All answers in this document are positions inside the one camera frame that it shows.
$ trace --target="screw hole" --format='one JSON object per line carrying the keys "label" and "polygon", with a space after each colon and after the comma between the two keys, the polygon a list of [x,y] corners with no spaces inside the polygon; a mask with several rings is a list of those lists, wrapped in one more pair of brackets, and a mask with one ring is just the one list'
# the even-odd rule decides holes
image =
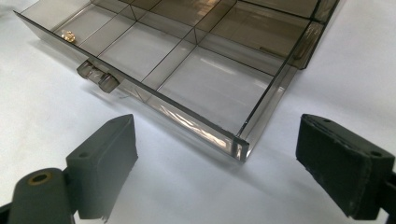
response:
{"label": "screw hole", "polygon": [[370,152],[370,154],[372,154],[373,156],[376,156],[376,157],[381,157],[381,156],[382,156],[381,153],[379,153],[379,152],[374,152],[374,151]]}
{"label": "screw hole", "polygon": [[81,154],[78,155],[80,158],[87,158],[89,156],[89,154],[87,152],[83,152]]}
{"label": "screw hole", "polygon": [[34,177],[32,179],[32,181],[33,181],[33,183],[37,183],[37,182],[41,182],[41,181],[43,181],[43,180],[45,180],[47,178],[48,178],[47,175],[38,175],[38,176]]}
{"label": "screw hole", "polygon": [[44,173],[32,176],[28,180],[28,184],[32,185],[32,186],[37,186],[37,185],[41,185],[41,184],[46,183],[50,179],[51,179],[51,173],[50,172],[44,172]]}

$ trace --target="metal fastener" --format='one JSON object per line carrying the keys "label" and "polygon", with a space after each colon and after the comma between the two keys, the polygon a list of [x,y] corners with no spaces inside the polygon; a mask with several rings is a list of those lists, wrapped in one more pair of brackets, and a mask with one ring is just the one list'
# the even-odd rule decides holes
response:
{"label": "metal fastener", "polygon": [[76,36],[71,31],[62,30],[62,38],[69,43],[76,41]]}

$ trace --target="white surface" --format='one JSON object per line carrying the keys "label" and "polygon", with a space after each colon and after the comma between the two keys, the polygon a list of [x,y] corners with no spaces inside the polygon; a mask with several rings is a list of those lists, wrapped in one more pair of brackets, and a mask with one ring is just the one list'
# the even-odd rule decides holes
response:
{"label": "white surface", "polygon": [[[34,170],[64,158],[107,120],[135,118],[139,160],[109,223],[384,223],[344,217],[294,156],[303,113],[336,120],[396,153],[396,2],[348,0],[308,69],[292,81],[245,164],[135,100],[101,93],[0,1],[0,204]],[[78,223],[101,223],[78,221]]]}

